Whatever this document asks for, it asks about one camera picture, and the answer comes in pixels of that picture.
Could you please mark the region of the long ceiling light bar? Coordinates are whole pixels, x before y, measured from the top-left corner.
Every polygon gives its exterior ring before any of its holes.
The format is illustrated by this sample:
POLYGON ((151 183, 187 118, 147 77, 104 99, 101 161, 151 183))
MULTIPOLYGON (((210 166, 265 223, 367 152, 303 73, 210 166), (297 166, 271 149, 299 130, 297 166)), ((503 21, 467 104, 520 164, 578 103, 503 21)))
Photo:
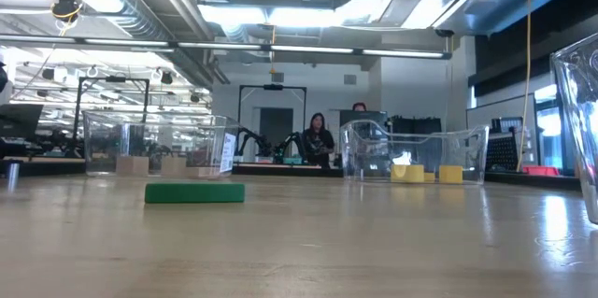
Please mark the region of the long ceiling light bar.
POLYGON ((236 44, 222 42, 181 42, 156 41, 138 39, 88 38, 50 35, 12 35, 0 34, 0 44, 3 45, 32 45, 46 48, 48 45, 60 48, 119 48, 131 51, 173 52, 174 50, 232 50, 232 51, 266 51, 266 52, 296 52, 333 55, 352 55, 370 57, 414 58, 430 60, 449 60, 450 52, 424 50, 387 50, 339 48, 322 46, 295 46, 283 44, 236 44))

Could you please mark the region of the black metal frame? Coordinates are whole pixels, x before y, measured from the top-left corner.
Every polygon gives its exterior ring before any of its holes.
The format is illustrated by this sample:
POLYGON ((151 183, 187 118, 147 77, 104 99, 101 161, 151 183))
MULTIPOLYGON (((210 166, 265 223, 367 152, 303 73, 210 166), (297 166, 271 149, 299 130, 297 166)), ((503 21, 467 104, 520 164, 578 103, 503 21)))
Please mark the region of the black metal frame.
POLYGON ((109 83, 125 83, 125 82, 143 82, 145 84, 145 88, 142 90, 144 95, 144 104, 143 104, 143 111, 142 111, 142 121, 141 125, 137 125, 136 136, 134 137, 135 144, 134 149, 138 152, 141 152, 143 149, 141 145, 144 144, 144 135, 141 131, 146 131, 146 121, 147 121, 147 112, 148 106, 150 101, 150 80, 148 78, 126 78, 120 76, 108 76, 104 78, 92 78, 92 77, 80 77, 78 79, 78 91, 77 91, 77 100, 76 100, 76 107, 75 107, 75 118, 74 118, 74 129, 73 129, 73 136, 72 136, 72 145, 71 150, 75 151, 75 145, 78 143, 78 124, 79 124, 79 116, 80 116, 80 107, 81 107, 81 97, 82 95, 88 91, 95 83, 98 81, 105 81, 109 83))
POLYGON ((306 125, 307 88, 270 83, 241 85, 237 121, 257 136, 243 149, 245 162, 274 160, 277 146, 306 125))

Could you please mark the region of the small silver metal post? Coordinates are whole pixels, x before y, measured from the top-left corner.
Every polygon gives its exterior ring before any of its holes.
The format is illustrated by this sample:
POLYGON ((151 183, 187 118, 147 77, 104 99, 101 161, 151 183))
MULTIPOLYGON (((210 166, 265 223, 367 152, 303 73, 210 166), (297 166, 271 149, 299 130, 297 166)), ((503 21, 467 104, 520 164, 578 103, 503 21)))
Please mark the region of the small silver metal post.
POLYGON ((7 189, 9 192, 14 192, 17 188, 20 178, 21 164, 18 162, 11 162, 7 166, 7 189))

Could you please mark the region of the red plastic bin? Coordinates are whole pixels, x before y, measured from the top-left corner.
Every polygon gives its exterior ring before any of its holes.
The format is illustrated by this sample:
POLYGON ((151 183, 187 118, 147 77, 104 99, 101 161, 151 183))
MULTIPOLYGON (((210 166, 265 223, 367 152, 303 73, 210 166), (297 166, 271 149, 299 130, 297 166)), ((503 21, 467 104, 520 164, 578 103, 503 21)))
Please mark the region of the red plastic bin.
POLYGON ((524 165, 522 172, 532 176, 544 177, 558 177, 560 175, 558 168, 544 165, 524 165))

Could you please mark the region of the clear plastic bin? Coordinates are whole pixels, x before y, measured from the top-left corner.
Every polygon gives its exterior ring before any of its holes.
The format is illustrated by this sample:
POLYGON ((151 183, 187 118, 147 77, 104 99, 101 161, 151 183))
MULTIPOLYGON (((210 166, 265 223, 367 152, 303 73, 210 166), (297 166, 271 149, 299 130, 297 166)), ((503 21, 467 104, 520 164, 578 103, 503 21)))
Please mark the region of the clear plastic bin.
POLYGON ((149 158, 147 177, 160 175, 163 156, 185 157, 187 167, 220 169, 220 178, 232 174, 240 124, 225 116, 147 112, 143 149, 134 149, 136 126, 142 111, 85 111, 83 139, 86 172, 89 175, 117 175, 118 156, 149 158))
POLYGON ((416 184, 480 185, 484 181, 489 128, 448 133, 393 134, 373 121, 350 121, 341 127, 344 178, 360 182, 392 182, 394 164, 420 164, 435 182, 416 184), (462 184, 439 182, 439 166, 463 168, 462 184))
POLYGON ((598 225, 598 33, 550 56, 573 137, 588 219, 598 225))

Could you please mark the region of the black ceiling device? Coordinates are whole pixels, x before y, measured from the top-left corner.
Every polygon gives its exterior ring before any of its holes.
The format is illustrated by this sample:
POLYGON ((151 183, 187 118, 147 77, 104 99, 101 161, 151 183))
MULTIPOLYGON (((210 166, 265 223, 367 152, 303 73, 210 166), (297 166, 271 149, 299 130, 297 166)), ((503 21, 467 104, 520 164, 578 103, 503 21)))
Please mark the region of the black ceiling device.
POLYGON ((73 23, 82 8, 83 3, 79 0, 58 0, 51 5, 50 13, 58 21, 73 23))

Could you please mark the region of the green wooden block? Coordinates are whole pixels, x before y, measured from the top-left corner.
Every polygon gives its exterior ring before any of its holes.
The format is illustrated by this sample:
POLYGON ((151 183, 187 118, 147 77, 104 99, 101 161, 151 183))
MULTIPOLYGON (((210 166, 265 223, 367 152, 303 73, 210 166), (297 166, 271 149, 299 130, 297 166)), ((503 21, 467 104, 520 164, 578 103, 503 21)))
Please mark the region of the green wooden block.
POLYGON ((241 183, 148 183, 146 204, 243 203, 245 185, 241 183))

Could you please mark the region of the black computer monitor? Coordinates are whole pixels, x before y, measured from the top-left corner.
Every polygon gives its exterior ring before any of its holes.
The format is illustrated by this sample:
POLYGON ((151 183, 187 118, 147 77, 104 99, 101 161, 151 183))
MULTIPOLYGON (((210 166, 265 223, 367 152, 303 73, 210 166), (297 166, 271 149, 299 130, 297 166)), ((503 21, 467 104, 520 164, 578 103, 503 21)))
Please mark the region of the black computer monitor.
POLYGON ((0 106, 0 160, 25 156, 25 141, 36 137, 42 105, 6 104, 0 106))

